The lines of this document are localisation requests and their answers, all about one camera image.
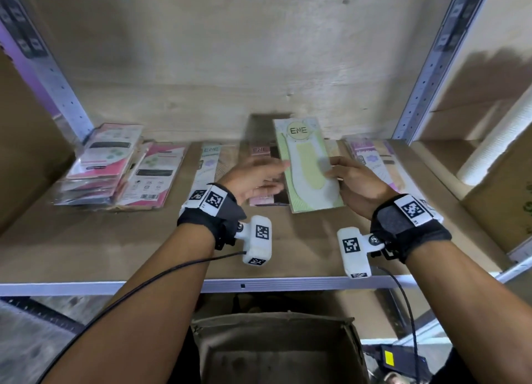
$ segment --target wristband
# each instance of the wristband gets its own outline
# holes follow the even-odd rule
[[[426,201],[409,194],[400,194],[375,210],[370,232],[405,263],[409,254],[421,244],[451,240],[451,233],[440,221],[443,221],[441,215]]]
[[[226,187],[220,184],[210,185],[209,188],[195,190],[190,195],[183,204],[177,226],[192,223],[207,227],[214,236],[214,248],[220,250],[225,244],[235,245],[238,221],[247,216]]]

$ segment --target yellow sticker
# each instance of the yellow sticker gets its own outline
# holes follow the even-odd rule
[[[386,364],[389,366],[394,366],[394,354],[389,351],[384,351],[384,359],[386,360]]]

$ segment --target concrete floor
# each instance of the concrete floor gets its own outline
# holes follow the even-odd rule
[[[48,307],[81,323],[87,323],[109,301],[110,296],[34,297]],[[249,295],[239,295],[243,311],[251,307]],[[206,295],[198,303],[197,318],[228,314],[233,295]],[[73,334],[34,318],[0,301],[0,384],[34,384],[54,356]],[[420,354],[436,372],[447,359],[450,345],[421,345]],[[375,361],[366,357],[370,370]]]

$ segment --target white tracking device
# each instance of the white tracking device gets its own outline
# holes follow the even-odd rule
[[[238,223],[236,239],[244,241],[242,261],[260,267],[271,258],[271,221],[264,216],[251,217],[251,223]]]
[[[383,250],[384,243],[373,234],[363,236],[356,227],[340,229],[336,236],[347,276],[352,279],[371,276],[368,254]]]

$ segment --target white roll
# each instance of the white roll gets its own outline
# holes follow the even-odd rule
[[[467,185],[477,185],[508,146],[532,123],[532,86],[486,136],[456,176]]]

